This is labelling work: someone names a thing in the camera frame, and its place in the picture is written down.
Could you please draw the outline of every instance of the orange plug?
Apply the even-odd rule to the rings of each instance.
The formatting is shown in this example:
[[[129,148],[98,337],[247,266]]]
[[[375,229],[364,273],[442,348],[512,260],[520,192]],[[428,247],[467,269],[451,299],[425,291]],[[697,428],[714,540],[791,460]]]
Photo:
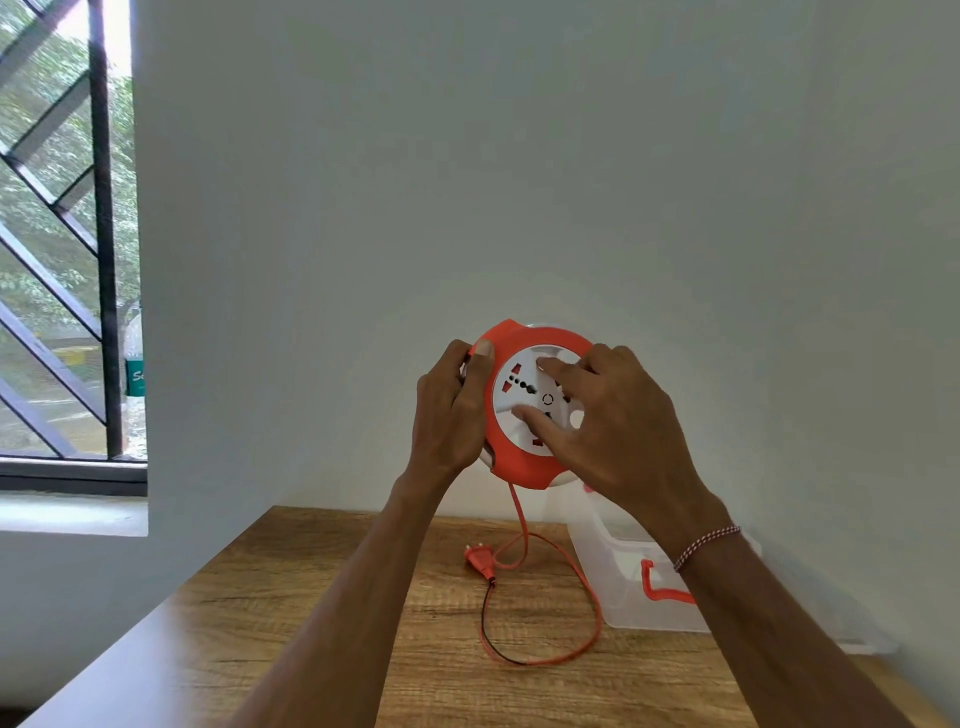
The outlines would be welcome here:
[[[496,577],[493,576],[493,550],[489,546],[467,546],[464,552],[469,564],[478,570],[488,584],[496,583]]]

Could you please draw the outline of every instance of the window frame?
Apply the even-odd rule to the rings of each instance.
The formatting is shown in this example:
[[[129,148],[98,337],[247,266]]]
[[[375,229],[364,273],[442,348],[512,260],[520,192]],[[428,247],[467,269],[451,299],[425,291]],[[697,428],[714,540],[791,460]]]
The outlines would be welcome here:
[[[0,224],[0,245],[10,251],[34,278],[60,301],[94,339],[103,357],[103,402],[86,388],[55,354],[0,302],[0,326],[29,352],[60,384],[105,427],[106,459],[78,452],[54,425],[46,422],[26,398],[18,395],[0,372],[0,400],[54,453],[0,451],[0,491],[41,491],[98,496],[146,496],[147,463],[124,455],[122,379],[113,234],[113,200],[110,175],[108,59],[105,45],[103,0],[52,0],[45,8],[34,0],[21,0],[33,19],[0,53],[0,86],[42,47],[60,21],[79,2],[86,2],[89,18],[87,69],[51,104],[11,147],[0,144],[0,164],[7,167],[36,195],[96,257],[100,317],[87,311],[36,260],[26,246]],[[80,104],[89,98],[92,164],[59,195],[53,195],[27,167],[30,156]],[[71,213],[90,190],[94,195],[95,232],[91,235]]]

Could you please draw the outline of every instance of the window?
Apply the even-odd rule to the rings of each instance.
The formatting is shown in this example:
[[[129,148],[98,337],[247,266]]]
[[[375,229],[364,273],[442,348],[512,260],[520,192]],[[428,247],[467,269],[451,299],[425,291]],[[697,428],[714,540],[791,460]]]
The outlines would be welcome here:
[[[0,0],[0,489],[146,492],[129,9],[103,2]]]

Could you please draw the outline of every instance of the transparent storage box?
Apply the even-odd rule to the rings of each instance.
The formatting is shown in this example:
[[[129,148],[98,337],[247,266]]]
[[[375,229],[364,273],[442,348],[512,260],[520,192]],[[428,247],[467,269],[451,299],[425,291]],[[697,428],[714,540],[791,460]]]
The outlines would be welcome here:
[[[561,486],[570,540],[611,627],[709,632],[666,554],[626,512],[580,481]],[[782,547],[744,534],[754,551],[845,652],[891,654],[897,645],[854,599]]]

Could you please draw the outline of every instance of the wrist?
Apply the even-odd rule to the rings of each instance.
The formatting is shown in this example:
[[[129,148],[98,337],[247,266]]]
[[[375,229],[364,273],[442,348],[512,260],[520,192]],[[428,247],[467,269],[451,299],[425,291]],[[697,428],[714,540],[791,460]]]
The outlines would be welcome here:
[[[699,488],[683,489],[679,494],[683,496],[661,507],[630,512],[670,561],[676,561],[700,537],[733,525],[727,506],[702,483]]]
[[[396,479],[394,493],[424,501],[436,500],[439,504],[456,477],[457,473],[452,473],[448,469],[411,462]]]

